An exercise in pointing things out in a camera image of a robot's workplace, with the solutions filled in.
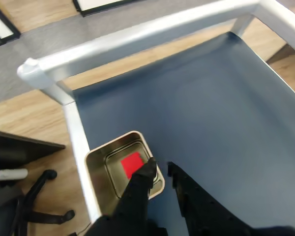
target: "metal cart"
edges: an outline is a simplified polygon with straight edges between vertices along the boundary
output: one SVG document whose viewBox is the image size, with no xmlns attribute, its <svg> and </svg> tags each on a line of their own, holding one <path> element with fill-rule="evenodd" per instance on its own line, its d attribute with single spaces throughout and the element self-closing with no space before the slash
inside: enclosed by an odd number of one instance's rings
<svg viewBox="0 0 295 236">
<path fill-rule="evenodd" d="M 252 227 L 295 226 L 295 92 L 242 41 L 254 17 L 295 49 L 295 14 L 275 0 L 222 0 L 19 67 L 63 107 L 92 222 L 101 211 L 85 155 L 138 130 L 163 173 L 174 161 Z M 73 91 L 62 82 L 235 18 L 230 32 L 149 65 Z M 169 235 L 187 235 L 170 184 L 150 201 L 149 217 Z"/>
</svg>

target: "blue shelf surface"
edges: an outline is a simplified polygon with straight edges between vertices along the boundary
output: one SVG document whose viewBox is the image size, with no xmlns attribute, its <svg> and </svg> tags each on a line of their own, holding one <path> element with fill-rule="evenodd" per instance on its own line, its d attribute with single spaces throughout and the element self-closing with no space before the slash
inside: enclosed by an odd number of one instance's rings
<svg viewBox="0 0 295 236">
<path fill-rule="evenodd" d="M 167 162 L 252 227 L 295 227 L 295 93 L 239 37 L 222 34 L 74 91 L 90 149 L 143 133 L 165 177 L 149 218 L 188 235 Z"/>
</svg>

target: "gray carpet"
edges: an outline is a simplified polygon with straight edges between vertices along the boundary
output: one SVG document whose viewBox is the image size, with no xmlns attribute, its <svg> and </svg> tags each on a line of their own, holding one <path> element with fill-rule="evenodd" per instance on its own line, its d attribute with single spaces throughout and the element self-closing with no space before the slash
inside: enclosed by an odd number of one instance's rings
<svg viewBox="0 0 295 236">
<path fill-rule="evenodd" d="M 83 18 L 42 26 L 0 46 L 0 102 L 32 90 L 16 70 L 27 58 L 40 58 L 94 38 L 214 0 L 142 0 Z"/>
</svg>

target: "wooden floor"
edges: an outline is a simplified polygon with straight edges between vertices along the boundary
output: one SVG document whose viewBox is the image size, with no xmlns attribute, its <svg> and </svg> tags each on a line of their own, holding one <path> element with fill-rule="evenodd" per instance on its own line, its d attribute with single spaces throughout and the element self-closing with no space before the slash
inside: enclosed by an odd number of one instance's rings
<svg viewBox="0 0 295 236">
<path fill-rule="evenodd" d="M 20 32 L 79 14 L 72 0 L 0 0 L 0 5 Z"/>
<path fill-rule="evenodd" d="M 190 35 L 71 77 L 65 83 L 76 89 L 108 79 L 192 47 L 229 28 L 230 25 L 224 25 Z M 282 42 L 257 20 L 244 39 L 261 58 L 266 58 L 268 52 Z M 295 90 L 295 56 L 278 61 L 271 67 Z M 29 176 L 20 181 L 19 186 L 27 192 L 45 169 L 55 169 L 58 177 L 47 182 L 42 189 L 35 210 L 63 214 L 74 209 L 76 216 L 63 225 L 30 224 L 29 236 L 66 236 L 85 228 L 89 219 L 61 106 L 36 90 L 4 101 L 0 103 L 0 131 L 67 145 L 63 151 L 27 164 Z"/>
</svg>

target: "black chair leg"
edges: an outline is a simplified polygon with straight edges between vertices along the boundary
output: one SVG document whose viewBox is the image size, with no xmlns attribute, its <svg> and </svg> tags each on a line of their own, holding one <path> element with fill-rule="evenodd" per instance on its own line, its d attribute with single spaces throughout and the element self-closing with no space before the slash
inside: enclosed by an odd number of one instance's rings
<svg viewBox="0 0 295 236">
<path fill-rule="evenodd" d="M 29 192 L 26 194 L 24 199 L 24 205 L 27 209 L 31 210 L 34 204 L 34 201 L 41 190 L 41 188 L 46 183 L 48 179 L 55 179 L 57 177 L 57 172 L 54 170 L 46 170 L 43 174 L 38 178 L 36 183 L 30 188 Z"/>
<path fill-rule="evenodd" d="M 41 224 L 58 224 L 61 225 L 64 222 L 71 220 L 75 216 L 74 210 L 68 211 L 64 215 L 51 215 L 36 211 L 31 211 L 27 213 L 24 218 L 33 223 L 41 223 Z"/>
<path fill-rule="evenodd" d="M 19 224 L 16 226 L 14 236 L 27 236 L 28 235 L 28 222 L 21 219 Z"/>
</svg>

